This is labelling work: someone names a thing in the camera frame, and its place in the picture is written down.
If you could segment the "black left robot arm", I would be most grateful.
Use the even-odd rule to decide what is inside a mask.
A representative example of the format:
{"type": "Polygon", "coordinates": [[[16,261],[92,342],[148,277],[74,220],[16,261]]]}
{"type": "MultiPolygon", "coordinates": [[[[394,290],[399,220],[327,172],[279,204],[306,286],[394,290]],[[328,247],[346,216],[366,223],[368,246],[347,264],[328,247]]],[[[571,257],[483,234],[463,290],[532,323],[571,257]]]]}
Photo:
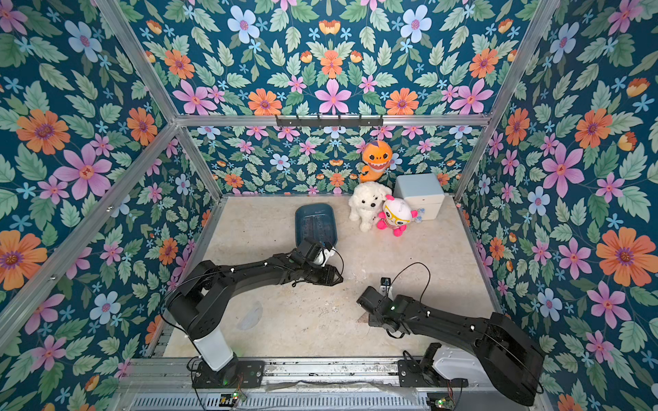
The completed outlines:
{"type": "Polygon", "coordinates": [[[344,281],[333,265],[277,254],[243,265],[203,261],[167,298],[165,308],[213,372],[230,368],[236,355],[224,337],[224,315],[286,284],[332,287],[344,281]]]}

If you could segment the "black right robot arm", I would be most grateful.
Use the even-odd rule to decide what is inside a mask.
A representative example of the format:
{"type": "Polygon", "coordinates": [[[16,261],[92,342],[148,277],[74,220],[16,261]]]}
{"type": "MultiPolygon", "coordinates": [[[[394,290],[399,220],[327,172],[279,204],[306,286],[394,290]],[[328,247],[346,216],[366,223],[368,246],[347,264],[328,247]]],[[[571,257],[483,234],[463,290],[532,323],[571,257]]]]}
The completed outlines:
{"type": "Polygon", "coordinates": [[[390,334],[433,338],[475,356],[498,392],[531,406],[543,393],[540,383],[545,353],[512,320],[500,313],[488,319],[430,308],[409,296],[393,300],[368,287],[357,299],[368,324],[390,334]]]}

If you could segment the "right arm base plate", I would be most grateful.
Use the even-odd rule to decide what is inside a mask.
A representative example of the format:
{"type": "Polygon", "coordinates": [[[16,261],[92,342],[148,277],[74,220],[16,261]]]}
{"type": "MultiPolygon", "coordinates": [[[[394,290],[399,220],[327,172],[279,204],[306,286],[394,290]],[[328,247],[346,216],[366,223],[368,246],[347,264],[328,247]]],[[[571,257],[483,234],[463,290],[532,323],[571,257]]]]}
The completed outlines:
{"type": "Polygon", "coordinates": [[[431,366],[421,366],[416,360],[397,361],[399,385],[404,388],[466,388],[469,381],[464,378],[446,379],[431,366]]]}

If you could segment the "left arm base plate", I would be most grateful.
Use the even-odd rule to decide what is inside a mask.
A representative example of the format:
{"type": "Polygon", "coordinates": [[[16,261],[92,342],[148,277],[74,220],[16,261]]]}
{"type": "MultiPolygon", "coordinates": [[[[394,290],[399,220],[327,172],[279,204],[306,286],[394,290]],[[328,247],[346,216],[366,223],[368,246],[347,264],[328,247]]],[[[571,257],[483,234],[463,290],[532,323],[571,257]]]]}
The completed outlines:
{"type": "Polygon", "coordinates": [[[233,359],[227,366],[214,371],[202,361],[193,371],[194,389],[252,389],[261,386],[264,377],[264,361],[233,359]]]}

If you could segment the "clear stencil ruler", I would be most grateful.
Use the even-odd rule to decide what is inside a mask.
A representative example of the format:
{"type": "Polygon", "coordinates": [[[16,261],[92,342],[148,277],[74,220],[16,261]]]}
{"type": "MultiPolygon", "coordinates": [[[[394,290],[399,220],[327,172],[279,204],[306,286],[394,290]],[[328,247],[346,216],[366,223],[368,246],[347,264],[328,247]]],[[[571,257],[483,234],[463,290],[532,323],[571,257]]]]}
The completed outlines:
{"type": "Polygon", "coordinates": [[[327,229],[325,227],[325,219],[322,216],[318,216],[321,222],[321,235],[320,242],[325,242],[327,240],[327,229]]]}

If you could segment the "teal plastic storage box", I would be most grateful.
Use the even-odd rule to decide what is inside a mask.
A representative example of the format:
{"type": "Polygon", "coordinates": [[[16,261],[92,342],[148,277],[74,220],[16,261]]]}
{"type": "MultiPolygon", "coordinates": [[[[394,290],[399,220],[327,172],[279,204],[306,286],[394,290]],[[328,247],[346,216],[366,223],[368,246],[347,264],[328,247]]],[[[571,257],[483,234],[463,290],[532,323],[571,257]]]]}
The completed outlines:
{"type": "Polygon", "coordinates": [[[338,230],[332,207],[326,203],[302,205],[295,212],[296,246],[310,238],[336,246],[338,230]]]}

